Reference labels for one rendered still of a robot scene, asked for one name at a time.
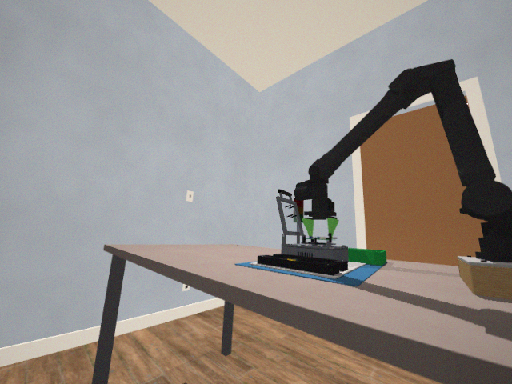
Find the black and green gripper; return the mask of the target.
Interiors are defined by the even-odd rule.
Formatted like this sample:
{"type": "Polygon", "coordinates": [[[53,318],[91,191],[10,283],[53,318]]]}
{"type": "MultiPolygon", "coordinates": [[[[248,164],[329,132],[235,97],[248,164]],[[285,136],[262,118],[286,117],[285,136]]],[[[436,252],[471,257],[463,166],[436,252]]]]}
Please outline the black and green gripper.
{"type": "Polygon", "coordinates": [[[309,236],[313,236],[313,228],[314,228],[314,220],[326,220],[328,222],[328,231],[331,233],[331,237],[333,237],[334,230],[339,222],[336,217],[336,212],[328,211],[328,197],[316,197],[312,198],[312,211],[304,211],[304,215],[312,218],[303,218],[302,222],[308,232],[309,236]],[[318,218],[318,219],[316,219],[318,218]]]}

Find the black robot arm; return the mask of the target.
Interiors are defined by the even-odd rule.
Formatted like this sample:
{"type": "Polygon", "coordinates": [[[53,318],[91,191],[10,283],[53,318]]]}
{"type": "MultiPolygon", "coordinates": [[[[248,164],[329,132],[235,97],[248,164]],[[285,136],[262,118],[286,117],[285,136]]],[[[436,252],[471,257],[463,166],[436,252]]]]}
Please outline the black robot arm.
{"type": "Polygon", "coordinates": [[[381,101],[310,166],[310,180],[296,184],[295,198],[328,197],[327,184],[336,169],[393,115],[431,90],[461,184],[467,186],[460,213],[487,221],[481,222],[483,238],[478,238],[481,252],[475,252],[476,258],[512,262],[512,191],[495,181],[496,174],[459,85],[454,60],[406,69],[388,87],[381,101]]]}

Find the green bin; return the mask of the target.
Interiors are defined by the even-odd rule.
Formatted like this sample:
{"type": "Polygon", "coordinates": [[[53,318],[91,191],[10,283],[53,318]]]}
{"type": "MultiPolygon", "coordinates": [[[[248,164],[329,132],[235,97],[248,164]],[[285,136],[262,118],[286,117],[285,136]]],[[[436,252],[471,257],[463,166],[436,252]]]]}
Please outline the green bin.
{"type": "Polygon", "coordinates": [[[385,250],[367,250],[348,248],[349,262],[360,262],[382,266],[386,263],[385,250]],[[364,250],[364,251],[363,251],[364,250]]]}

